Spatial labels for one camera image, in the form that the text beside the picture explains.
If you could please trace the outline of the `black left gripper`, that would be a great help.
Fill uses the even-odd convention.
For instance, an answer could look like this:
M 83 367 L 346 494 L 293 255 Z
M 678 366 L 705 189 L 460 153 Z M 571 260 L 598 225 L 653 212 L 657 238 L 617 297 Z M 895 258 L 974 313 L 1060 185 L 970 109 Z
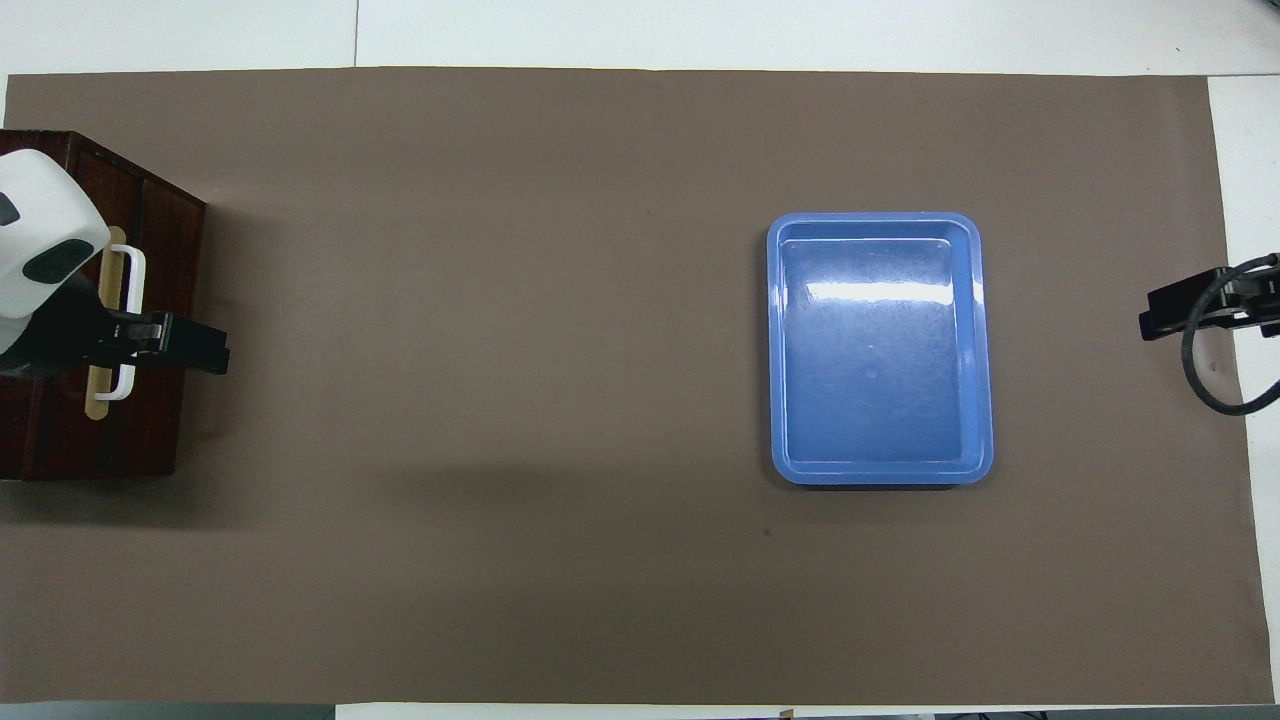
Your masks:
M 228 334 L 174 313 L 148 315 L 106 307 L 92 283 L 65 283 L 29 315 L 24 329 L 3 351 L 1 374 L 46 379 L 81 364 L 114 368 L 132 364 L 154 337 L 163 364 L 184 372 L 227 375 Z

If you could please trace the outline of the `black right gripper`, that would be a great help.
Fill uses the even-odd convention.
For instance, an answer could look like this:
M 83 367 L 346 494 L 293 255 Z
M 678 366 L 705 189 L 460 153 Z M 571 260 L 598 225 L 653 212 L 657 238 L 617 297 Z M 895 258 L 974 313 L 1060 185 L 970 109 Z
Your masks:
M 1279 269 L 1261 266 L 1225 283 L 1213 299 L 1213 327 L 1277 328 Z M 1220 277 L 1220 268 L 1196 273 L 1148 292 L 1147 309 L 1139 314 L 1139 332 L 1151 342 L 1183 332 L 1201 295 Z

